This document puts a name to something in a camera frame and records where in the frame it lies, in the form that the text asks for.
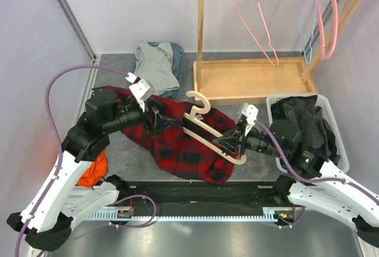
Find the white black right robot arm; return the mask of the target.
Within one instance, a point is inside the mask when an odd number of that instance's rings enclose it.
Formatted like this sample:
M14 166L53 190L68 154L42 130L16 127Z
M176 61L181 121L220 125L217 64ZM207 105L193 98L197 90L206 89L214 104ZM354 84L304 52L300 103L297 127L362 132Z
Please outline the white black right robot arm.
M340 170L317 149L300 141L300 132L287 120L262 131L242 116L236 126L214 139L230 153L246 150L281 158L291 177L280 176L271 191L276 205L299 205L318 211L353 229L371 246L378 246L378 194Z

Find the beige wooden hanger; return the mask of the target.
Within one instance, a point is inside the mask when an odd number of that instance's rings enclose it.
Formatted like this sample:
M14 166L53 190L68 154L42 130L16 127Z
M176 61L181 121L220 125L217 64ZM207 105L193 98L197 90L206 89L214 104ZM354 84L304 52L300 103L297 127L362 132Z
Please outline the beige wooden hanger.
M246 163L247 157L246 155L237 156L237 158L233 158L232 156L228 155L227 153L223 152L220 148L218 148L216 145L214 145L212 142L209 142L196 132L190 129L191 126L199 127L200 130L204 130L206 133L211 134L215 138L219 138L222 136L222 134L207 125L206 123L202 122L201 120L197 119L197 115L205 115L211 110L211 104L206 96L204 96L202 93L198 91L188 91L186 92L187 97L193 97L195 99L199 99L201 103L203 104L202 107L198 107L196 105L193 105L191 107L190 113L184 113L183 115L183 131L187 135L191 136L198 142L202 143L203 145L207 146L209 149L214 151L216 154L220 155L223 159L235 164L235 165L243 165Z

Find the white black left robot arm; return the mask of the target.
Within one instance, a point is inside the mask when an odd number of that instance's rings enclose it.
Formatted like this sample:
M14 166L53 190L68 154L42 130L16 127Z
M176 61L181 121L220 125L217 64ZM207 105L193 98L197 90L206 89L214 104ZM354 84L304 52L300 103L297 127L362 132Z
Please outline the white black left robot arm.
M38 194L23 211L11 213L7 224L32 248L53 252L98 210L128 203L129 185L118 175L110 176L73 203L66 200L80 177L110 144L111 134L141 127L158 135L174 125L174 119L165 115L171 103L156 95L138 97L131 89L94 89L85 111L59 142L57 161Z

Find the red navy plaid skirt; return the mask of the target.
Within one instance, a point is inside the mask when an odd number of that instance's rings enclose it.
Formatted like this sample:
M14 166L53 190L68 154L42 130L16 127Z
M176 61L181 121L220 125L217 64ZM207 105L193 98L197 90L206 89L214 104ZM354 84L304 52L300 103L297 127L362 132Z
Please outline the red navy plaid skirt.
M184 179L201 180L221 185L232 175L234 164L209 147L184 133L184 114L191 111L193 103L152 96L163 104L160 112L173 118L175 124L156 137L143 130L143 125L127 127L121 132L133 143L150 152L161 170Z

